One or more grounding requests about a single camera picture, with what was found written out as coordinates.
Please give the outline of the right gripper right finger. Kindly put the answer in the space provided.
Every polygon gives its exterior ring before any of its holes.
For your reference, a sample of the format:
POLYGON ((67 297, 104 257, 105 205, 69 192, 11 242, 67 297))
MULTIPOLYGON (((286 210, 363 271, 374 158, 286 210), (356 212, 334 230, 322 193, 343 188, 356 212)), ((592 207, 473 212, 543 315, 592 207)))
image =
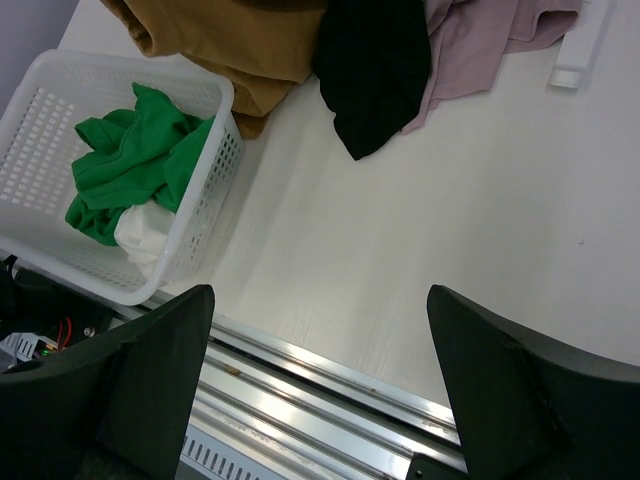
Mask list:
POLYGON ((638 478, 638 367, 442 285, 426 311, 469 478, 638 478))

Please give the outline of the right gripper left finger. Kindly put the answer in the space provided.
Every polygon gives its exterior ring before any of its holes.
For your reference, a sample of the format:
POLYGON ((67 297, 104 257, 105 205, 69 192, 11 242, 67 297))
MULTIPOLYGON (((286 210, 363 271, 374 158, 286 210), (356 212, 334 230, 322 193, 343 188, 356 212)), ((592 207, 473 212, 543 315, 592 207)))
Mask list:
POLYGON ((2 373, 2 478, 174 478, 214 308, 212 287, 197 285, 2 373))

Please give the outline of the white tank top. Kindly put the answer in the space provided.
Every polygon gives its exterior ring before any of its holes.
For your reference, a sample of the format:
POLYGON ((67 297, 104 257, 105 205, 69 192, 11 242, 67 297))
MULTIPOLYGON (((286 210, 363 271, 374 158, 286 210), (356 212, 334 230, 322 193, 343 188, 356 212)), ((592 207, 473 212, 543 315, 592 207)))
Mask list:
POLYGON ((126 209, 114 231, 116 244, 149 279, 168 238, 175 214, 153 200, 126 209))

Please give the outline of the green tank top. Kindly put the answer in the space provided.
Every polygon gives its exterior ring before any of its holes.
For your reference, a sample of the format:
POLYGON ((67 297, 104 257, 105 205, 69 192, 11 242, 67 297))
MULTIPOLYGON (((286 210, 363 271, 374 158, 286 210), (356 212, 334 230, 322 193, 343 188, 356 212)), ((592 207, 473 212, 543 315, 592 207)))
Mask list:
POLYGON ((129 208, 153 201, 178 211, 216 119, 182 111, 158 89, 134 83, 132 91, 133 108, 74 127, 89 151, 71 164, 76 195, 65 221, 109 247, 129 208))

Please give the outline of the brown tank top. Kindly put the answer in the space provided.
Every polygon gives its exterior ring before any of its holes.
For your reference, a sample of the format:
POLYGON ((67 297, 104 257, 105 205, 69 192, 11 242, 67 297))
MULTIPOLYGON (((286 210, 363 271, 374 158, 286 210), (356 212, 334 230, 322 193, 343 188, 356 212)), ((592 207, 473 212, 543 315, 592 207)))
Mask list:
POLYGON ((232 82, 245 139, 311 74, 324 1, 111 0, 105 7, 149 58, 181 55, 232 82))

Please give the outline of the pink tank top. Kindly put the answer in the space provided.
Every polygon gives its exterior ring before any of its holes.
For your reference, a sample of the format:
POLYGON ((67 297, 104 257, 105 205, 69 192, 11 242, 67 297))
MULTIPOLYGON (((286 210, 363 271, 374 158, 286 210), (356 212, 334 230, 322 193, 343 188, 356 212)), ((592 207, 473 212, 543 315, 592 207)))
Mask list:
POLYGON ((425 122, 440 102, 491 90, 503 56, 550 47, 577 23, 574 0, 426 1, 431 76, 419 113, 401 132, 425 122))

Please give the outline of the black tank top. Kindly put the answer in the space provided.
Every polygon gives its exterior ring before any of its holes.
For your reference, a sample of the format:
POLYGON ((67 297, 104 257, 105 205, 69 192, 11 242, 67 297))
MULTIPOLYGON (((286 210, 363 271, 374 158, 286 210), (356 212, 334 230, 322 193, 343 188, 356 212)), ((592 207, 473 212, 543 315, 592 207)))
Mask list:
POLYGON ((351 157, 375 153, 421 106, 432 71, 424 3, 329 1, 312 70, 351 157))

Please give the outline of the white plastic basket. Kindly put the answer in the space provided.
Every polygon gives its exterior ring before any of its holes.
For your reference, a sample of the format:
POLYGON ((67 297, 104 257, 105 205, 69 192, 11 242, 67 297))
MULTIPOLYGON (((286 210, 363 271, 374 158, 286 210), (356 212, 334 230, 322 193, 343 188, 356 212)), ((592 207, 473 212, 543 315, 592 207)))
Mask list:
POLYGON ((49 50, 29 67, 1 120, 1 248, 27 264, 126 306, 193 276, 244 153, 224 77, 185 62, 49 50), (213 124, 153 273, 118 247, 69 226, 72 163, 87 152, 74 126, 133 106, 134 84, 165 93, 213 124))

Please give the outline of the white metal clothes rack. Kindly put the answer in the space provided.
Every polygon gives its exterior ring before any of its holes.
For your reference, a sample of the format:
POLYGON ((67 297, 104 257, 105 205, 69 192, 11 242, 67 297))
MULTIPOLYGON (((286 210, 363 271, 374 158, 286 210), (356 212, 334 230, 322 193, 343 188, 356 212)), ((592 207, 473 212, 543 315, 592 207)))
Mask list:
POLYGON ((577 91, 588 85, 616 4, 615 0, 583 3, 575 26, 563 37, 548 87, 577 91))

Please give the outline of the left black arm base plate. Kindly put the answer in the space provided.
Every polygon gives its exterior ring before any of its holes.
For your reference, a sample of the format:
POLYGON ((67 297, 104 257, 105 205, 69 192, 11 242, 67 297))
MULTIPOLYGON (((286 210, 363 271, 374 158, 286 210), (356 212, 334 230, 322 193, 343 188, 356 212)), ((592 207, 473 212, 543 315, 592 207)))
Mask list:
POLYGON ((41 359, 110 328, 115 312, 35 271, 1 260, 1 350, 41 359))

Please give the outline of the aluminium mounting rail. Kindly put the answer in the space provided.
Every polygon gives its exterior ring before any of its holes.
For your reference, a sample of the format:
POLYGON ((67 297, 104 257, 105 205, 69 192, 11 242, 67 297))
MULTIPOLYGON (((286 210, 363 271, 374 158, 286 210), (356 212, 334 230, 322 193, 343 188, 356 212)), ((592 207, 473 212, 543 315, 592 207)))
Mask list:
MULTIPOLYGON (((222 314, 208 358, 240 381, 205 431, 259 479, 464 479, 450 409, 222 314)), ((180 462, 181 479, 206 477, 180 462)))

